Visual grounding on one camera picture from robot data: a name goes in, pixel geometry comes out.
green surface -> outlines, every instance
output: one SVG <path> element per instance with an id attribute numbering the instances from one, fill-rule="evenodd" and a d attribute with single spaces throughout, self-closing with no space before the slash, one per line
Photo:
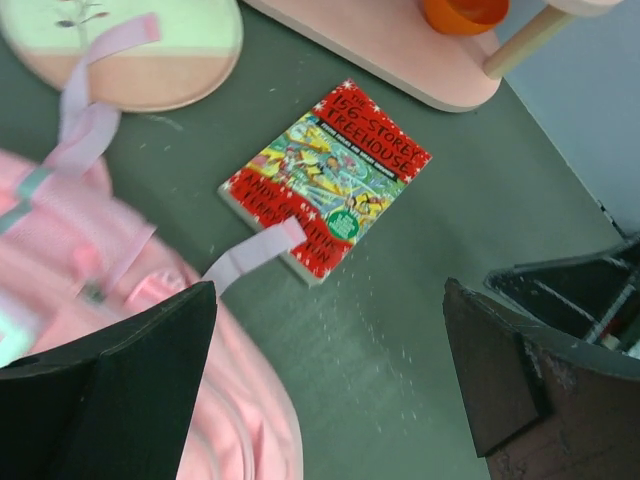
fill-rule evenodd
<path id="1" fill-rule="evenodd" d="M 240 62 L 212 96 L 127 115 L 108 152 L 116 193 L 203 271 L 249 227 L 215 189 L 346 77 L 434 160 L 320 287 L 279 261 L 224 300 L 296 405 L 307 480 L 485 479 L 442 317 L 448 276 L 608 247 L 613 228 L 508 86 L 478 111 L 425 107 L 243 8 Z M 0 145 L 42 159 L 57 95 L 0 45 Z"/>

white star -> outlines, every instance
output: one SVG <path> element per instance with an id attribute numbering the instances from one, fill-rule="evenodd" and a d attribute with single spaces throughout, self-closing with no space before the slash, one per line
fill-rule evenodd
<path id="1" fill-rule="evenodd" d="M 322 100 L 322 101 L 320 101 L 320 102 L 316 103 L 316 106 L 315 106 L 315 107 L 313 107 L 313 109 L 314 109 L 316 112 L 321 112 L 322 110 L 324 110 L 324 106 L 325 106 L 325 101 L 324 101 L 324 100 Z"/>

black object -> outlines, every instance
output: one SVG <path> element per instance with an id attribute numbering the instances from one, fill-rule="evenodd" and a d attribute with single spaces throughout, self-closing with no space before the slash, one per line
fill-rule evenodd
<path id="1" fill-rule="evenodd" d="M 485 284 L 576 338 L 611 334 L 626 351 L 640 340 L 640 235 L 593 255 L 491 272 Z"/>
<path id="2" fill-rule="evenodd" d="M 640 361 L 451 279 L 444 314 L 476 450 L 492 478 L 640 478 Z"/>
<path id="3" fill-rule="evenodd" d="M 0 369 L 0 479 L 174 480 L 216 308 L 200 283 Z"/>

wooden leg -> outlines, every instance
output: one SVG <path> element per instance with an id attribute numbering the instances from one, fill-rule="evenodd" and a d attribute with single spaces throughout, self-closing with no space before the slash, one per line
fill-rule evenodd
<path id="1" fill-rule="evenodd" d="M 574 18 L 570 13 L 547 5 L 485 61 L 484 73 L 492 79 L 503 77 Z"/>

green round badge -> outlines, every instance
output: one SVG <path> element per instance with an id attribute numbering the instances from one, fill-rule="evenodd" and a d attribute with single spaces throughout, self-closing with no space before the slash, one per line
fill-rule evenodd
<path id="1" fill-rule="evenodd" d="M 349 240 L 358 234 L 358 220 L 349 212 L 334 212 L 327 220 L 331 233 L 341 240 Z"/>

